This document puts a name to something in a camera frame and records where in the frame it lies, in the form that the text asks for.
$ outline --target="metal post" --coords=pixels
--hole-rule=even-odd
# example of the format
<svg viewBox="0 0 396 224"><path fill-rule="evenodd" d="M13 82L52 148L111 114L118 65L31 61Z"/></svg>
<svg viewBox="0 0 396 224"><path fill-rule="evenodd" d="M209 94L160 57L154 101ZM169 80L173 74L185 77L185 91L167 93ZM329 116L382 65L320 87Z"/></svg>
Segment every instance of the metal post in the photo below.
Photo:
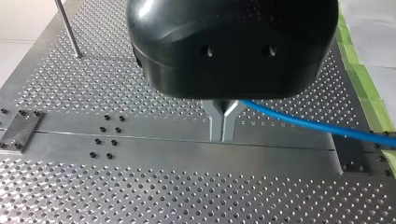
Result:
<svg viewBox="0 0 396 224"><path fill-rule="evenodd" d="M64 27L66 28L66 32L69 35L69 39L73 46L75 56L77 58L80 58L82 56L82 54L79 51L76 38L73 34L73 30L70 27L69 19L67 19L66 12L64 12L64 5L62 4L61 0L55 0L55 4L58 7L58 10L59 10L59 13L61 14L62 20L64 20Z"/></svg>

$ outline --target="perforated metal plate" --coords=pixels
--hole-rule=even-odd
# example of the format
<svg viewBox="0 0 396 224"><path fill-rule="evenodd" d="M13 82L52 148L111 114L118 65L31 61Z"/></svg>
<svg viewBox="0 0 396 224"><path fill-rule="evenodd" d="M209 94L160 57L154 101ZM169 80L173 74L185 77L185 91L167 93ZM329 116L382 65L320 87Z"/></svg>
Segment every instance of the perforated metal plate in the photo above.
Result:
<svg viewBox="0 0 396 224"><path fill-rule="evenodd" d="M317 80L307 90L287 99L257 103L301 119L367 130L366 122L361 123L364 120L361 106L340 59L338 47L333 44ZM292 126L251 109L241 114L239 122L244 125Z"/></svg>
<svg viewBox="0 0 396 224"><path fill-rule="evenodd" d="M396 223L394 179L340 178L331 151L93 138L0 155L0 222Z"/></svg>
<svg viewBox="0 0 396 224"><path fill-rule="evenodd" d="M69 54L69 39L62 34L23 87L17 106L52 113L113 112L178 120L205 117L199 101L166 97L143 78L128 36L125 1L84 1L71 25L84 57Z"/></svg>

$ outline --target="green object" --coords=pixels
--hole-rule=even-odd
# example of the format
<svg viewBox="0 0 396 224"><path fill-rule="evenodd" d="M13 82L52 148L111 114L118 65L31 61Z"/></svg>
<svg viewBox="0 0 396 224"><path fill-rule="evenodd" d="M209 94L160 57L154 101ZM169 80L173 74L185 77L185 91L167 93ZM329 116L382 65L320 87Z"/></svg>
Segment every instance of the green object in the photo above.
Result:
<svg viewBox="0 0 396 224"><path fill-rule="evenodd" d="M392 169L393 175L396 177L396 151L383 150L384 156L387 158L390 168Z"/></svg>
<svg viewBox="0 0 396 224"><path fill-rule="evenodd" d="M382 133L384 131L395 132L388 111L376 90L374 82L367 72L366 67L359 62L359 57L353 46L341 8L339 11L336 33L338 48L341 52L344 67L361 102L361 108L370 129L375 133ZM396 177L396 151L383 150L382 152Z"/></svg>

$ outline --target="black plastic cover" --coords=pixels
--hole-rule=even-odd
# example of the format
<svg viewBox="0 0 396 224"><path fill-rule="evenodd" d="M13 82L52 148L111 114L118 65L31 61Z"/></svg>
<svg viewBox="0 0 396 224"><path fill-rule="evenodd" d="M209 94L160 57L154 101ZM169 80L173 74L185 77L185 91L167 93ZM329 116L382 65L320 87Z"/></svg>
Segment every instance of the black plastic cover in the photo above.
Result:
<svg viewBox="0 0 396 224"><path fill-rule="evenodd" d="M129 0L138 63L165 94L274 99L315 81L338 21L336 0Z"/></svg>

